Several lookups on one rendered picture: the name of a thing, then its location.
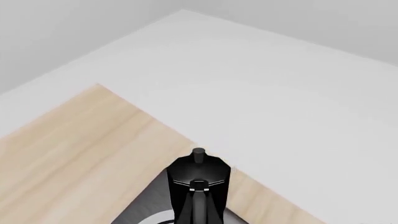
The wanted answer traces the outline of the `flat black stove plate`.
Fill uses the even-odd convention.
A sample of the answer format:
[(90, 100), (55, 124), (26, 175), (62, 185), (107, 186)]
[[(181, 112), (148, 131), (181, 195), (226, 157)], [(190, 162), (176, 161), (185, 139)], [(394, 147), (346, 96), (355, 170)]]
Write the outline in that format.
[[(123, 210), (112, 224), (174, 224), (166, 168)], [(224, 224), (249, 224), (225, 208)]]

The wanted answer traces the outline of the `black moka pot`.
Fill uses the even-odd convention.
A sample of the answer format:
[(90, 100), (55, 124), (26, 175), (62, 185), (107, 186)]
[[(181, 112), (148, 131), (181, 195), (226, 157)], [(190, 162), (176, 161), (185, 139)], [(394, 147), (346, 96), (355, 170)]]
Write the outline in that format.
[(231, 168), (197, 147), (167, 168), (174, 224), (224, 224)]

